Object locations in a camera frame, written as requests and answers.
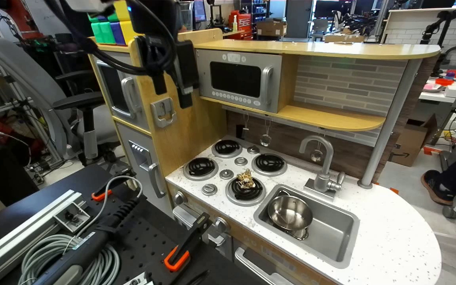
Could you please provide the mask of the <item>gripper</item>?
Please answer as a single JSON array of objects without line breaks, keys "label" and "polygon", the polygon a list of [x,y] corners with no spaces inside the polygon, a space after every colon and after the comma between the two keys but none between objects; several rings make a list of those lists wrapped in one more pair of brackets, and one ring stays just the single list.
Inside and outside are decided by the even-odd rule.
[{"label": "gripper", "polygon": [[[134,32],[160,38],[176,39],[182,27],[180,20],[180,5],[178,0],[127,0],[130,21]],[[154,46],[145,36],[135,39],[141,67],[144,74],[150,76],[154,92],[162,95],[167,92],[163,75],[162,49]],[[192,41],[185,40],[176,43],[176,59],[174,72],[182,109],[192,106],[192,92],[199,88],[199,75],[195,49]]]}]

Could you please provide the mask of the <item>grey ice dispenser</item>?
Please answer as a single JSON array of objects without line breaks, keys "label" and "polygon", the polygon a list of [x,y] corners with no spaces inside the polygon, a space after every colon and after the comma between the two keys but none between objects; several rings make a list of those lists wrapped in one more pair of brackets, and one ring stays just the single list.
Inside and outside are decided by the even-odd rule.
[{"label": "grey ice dispenser", "polygon": [[165,128],[174,123],[177,119],[177,114],[174,110],[174,104],[172,98],[170,97],[165,97],[164,99],[152,102],[150,104],[150,107],[152,110],[154,123],[159,128]]}]

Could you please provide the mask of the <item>small fridge door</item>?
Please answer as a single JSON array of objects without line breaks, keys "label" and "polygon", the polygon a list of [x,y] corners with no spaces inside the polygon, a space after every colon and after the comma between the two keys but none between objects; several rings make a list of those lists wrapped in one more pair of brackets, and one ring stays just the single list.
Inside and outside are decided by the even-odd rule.
[{"label": "small fridge door", "polygon": [[[133,125],[138,126],[149,131],[148,121],[145,115],[144,108],[142,107],[141,98],[139,89],[137,86],[137,76],[127,74],[116,70],[114,67],[110,67],[108,64],[104,63],[100,59],[95,60],[96,70],[99,72],[101,85],[103,90],[107,95],[107,104],[112,110],[113,115],[117,118],[122,119],[123,121],[129,122]],[[138,102],[141,105],[141,113],[137,120],[124,116],[121,111],[128,111],[125,101],[123,99],[122,89],[121,89],[121,80],[133,76],[135,78],[135,83],[137,87],[136,94],[133,96],[134,101]]]}]

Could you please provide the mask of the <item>burner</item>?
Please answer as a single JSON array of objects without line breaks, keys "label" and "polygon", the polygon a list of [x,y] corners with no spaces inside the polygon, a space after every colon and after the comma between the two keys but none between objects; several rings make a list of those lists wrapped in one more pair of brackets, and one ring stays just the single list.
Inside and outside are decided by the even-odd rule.
[{"label": "burner", "polygon": [[276,177],[286,172],[287,163],[279,155],[259,154],[252,160],[251,167],[260,175]]},{"label": "burner", "polygon": [[198,157],[186,163],[182,171],[188,180],[205,181],[218,173],[219,166],[211,158]]},{"label": "burner", "polygon": [[238,157],[242,153],[243,148],[237,141],[224,139],[216,142],[211,147],[211,151],[215,157],[229,159]]},{"label": "burner", "polygon": [[266,188],[258,179],[252,178],[254,187],[242,188],[239,179],[234,177],[226,185],[228,200],[238,206],[255,206],[260,204],[266,197]]}]

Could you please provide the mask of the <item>tall fridge door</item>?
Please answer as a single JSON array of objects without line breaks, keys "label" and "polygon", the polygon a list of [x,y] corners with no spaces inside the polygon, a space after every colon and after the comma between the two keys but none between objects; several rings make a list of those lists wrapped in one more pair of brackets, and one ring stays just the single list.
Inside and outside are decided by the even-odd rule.
[{"label": "tall fridge door", "polygon": [[[165,180],[161,172],[161,166],[154,149],[153,140],[149,135],[138,132],[128,126],[115,122],[116,130],[119,132],[121,144],[125,151],[126,157],[129,160],[129,164],[133,171],[136,173],[136,178],[141,182],[143,186],[143,195],[147,197],[147,200],[167,214],[171,218],[173,217],[173,207],[170,202]],[[157,180],[161,191],[166,193],[166,196],[159,199],[154,193],[154,190],[150,183],[150,177],[148,175],[148,167],[152,163],[159,164],[159,170],[157,173]]]}]

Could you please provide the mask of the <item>utensil rod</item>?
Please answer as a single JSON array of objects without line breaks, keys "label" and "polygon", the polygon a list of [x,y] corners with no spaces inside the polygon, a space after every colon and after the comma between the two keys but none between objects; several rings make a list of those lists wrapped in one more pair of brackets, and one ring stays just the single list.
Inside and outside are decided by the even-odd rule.
[{"label": "utensil rod", "polygon": [[366,165],[381,131],[380,127],[369,131],[322,129],[317,126],[274,118],[226,105],[222,108],[226,110],[230,135],[237,135],[246,141],[259,144],[261,135],[266,133],[267,125],[270,125],[269,135],[272,138],[270,148],[302,160],[311,161],[309,155],[312,148],[315,148],[317,144],[315,141],[309,143],[306,153],[300,154],[298,148],[302,139],[308,135],[325,137],[334,148],[332,163],[334,168],[340,168],[342,164],[346,163]]}]

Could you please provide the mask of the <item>toy kitchen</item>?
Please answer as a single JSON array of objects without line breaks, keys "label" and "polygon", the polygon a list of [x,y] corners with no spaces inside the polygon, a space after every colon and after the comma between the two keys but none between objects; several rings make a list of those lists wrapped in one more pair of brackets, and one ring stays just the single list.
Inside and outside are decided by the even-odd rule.
[{"label": "toy kitchen", "polygon": [[273,285],[434,285],[441,250],[424,218],[374,184],[417,102],[438,45],[232,40],[179,33],[199,74],[181,108],[149,76],[96,78],[130,166],[165,213],[210,214],[232,257]]}]

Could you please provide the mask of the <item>small black orange clamp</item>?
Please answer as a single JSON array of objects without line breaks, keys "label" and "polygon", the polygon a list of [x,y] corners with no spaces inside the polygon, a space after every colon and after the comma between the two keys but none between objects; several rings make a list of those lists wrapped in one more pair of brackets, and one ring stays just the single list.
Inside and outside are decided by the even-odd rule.
[{"label": "small black orange clamp", "polygon": [[[98,190],[91,193],[91,199],[96,202],[101,202],[105,199],[106,196],[112,195],[112,190],[114,188],[118,187],[122,183],[125,183],[125,182],[127,182],[127,180],[129,180],[127,177],[122,177],[122,176],[135,177],[136,173],[131,169],[127,169],[127,170],[123,171],[122,173],[114,174],[110,179],[108,179],[107,182],[105,182],[102,186],[100,186],[98,188]],[[108,185],[108,182],[114,177],[118,177],[118,179],[115,180],[114,182],[112,182],[112,184],[109,186],[108,190],[106,190],[106,186]]]}]

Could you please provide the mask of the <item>grey office chair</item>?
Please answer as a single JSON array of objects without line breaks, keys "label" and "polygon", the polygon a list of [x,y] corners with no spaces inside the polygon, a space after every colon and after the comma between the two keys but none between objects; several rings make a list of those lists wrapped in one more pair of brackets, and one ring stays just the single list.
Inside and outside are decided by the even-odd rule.
[{"label": "grey office chair", "polygon": [[107,169],[123,165],[114,153],[120,142],[103,94],[95,91],[67,97],[58,84],[83,76],[83,71],[53,78],[21,47],[5,38],[0,38],[0,67],[41,112],[59,155],[77,157],[84,166],[100,160]]}]

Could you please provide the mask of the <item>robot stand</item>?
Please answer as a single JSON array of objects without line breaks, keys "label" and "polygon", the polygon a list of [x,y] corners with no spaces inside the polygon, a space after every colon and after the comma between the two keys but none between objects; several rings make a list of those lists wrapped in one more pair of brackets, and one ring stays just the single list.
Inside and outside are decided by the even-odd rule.
[{"label": "robot stand", "polygon": [[[67,190],[81,193],[87,202],[87,213],[96,215],[101,204],[91,199],[91,193],[110,179],[110,173],[91,165],[78,170],[36,193],[0,211],[0,239],[17,228]],[[148,201],[141,201],[122,222],[114,242],[121,256],[122,267],[116,285],[126,283],[143,272],[149,261],[161,261],[186,233],[186,229]],[[177,285],[186,285],[192,278],[208,271],[199,285],[264,285],[258,277],[237,267],[219,251],[202,243],[192,253],[192,261]]]}]

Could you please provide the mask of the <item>grey tap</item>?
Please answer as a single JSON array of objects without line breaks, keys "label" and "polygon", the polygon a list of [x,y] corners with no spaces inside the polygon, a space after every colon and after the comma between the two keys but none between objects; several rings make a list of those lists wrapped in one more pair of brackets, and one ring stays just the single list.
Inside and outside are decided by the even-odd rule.
[{"label": "grey tap", "polygon": [[314,179],[308,179],[305,183],[304,190],[315,196],[321,197],[328,201],[333,201],[335,195],[341,191],[342,183],[345,179],[345,173],[340,172],[337,175],[337,181],[331,180],[331,163],[333,161],[334,147],[329,140],[318,135],[309,135],[305,137],[299,147],[299,153],[305,153],[306,146],[310,141],[317,141],[326,148],[326,155],[323,160],[322,169]]}]

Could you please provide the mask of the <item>black grey bar clamp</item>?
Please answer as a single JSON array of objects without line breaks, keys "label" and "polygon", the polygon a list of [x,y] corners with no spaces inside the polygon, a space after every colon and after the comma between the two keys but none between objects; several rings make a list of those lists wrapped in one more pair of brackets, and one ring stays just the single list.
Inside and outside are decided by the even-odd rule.
[{"label": "black grey bar clamp", "polygon": [[141,199],[125,202],[76,245],[67,250],[31,285],[112,285],[121,267],[121,258],[109,242],[120,224]]}]

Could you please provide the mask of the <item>aluminium profile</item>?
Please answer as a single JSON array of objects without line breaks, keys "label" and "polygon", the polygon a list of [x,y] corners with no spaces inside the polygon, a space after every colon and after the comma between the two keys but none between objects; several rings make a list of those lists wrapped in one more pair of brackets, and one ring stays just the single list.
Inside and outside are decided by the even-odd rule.
[{"label": "aluminium profile", "polygon": [[14,270],[27,251],[44,238],[64,230],[76,234],[90,220],[81,193],[68,190],[44,209],[0,238],[0,280]]}]

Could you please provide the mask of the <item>white brick panel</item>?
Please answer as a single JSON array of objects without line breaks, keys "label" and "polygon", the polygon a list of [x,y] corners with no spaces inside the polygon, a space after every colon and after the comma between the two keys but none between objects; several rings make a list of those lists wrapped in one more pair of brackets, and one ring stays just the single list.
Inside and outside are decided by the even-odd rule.
[{"label": "white brick panel", "polygon": [[[382,43],[419,44],[426,27],[438,20],[441,11],[454,11],[455,8],[429,8],[391,10],[382,32]],[[452,20],[441,44],[442,52],[456,47],[456,19]],[[449,52],[444,67],[456,67],[456,50]]]}]

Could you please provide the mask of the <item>person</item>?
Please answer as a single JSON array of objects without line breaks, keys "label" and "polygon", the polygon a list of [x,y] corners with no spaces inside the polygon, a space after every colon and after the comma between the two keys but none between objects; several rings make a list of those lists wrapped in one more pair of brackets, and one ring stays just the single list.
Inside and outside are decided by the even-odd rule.
[{"label": "person", "polygon": [[428,170],[420,178],[433,202],[453,205],[456,197],[456,161],[445,171]]}]

